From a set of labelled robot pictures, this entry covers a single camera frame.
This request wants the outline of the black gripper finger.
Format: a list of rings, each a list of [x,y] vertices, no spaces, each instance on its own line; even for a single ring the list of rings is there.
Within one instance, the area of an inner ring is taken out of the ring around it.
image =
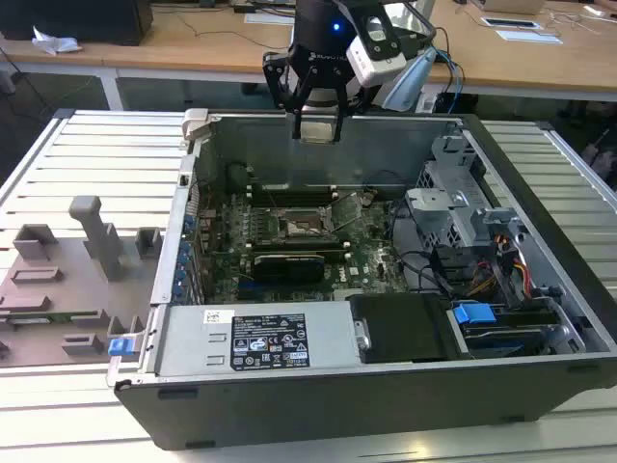
[[[335,93],[337,106],[335,129],[332,139],[334,144],[340,141],[344,120],[347,117],[362,115],[372,106],[372,101],[374,99],[374,88],[361,87],[351,99],[348,98],[345,87],[336,88]]]
[[[289,50],[286,54],[266,52],[262,69],[275,106],[293,116],[292,138],[299,140],[303,108],[310,93],[316,88],[316,65],[309,58],[307,50]],[[291,69],[298,77],[293,91],[282,83],[282,78]]]

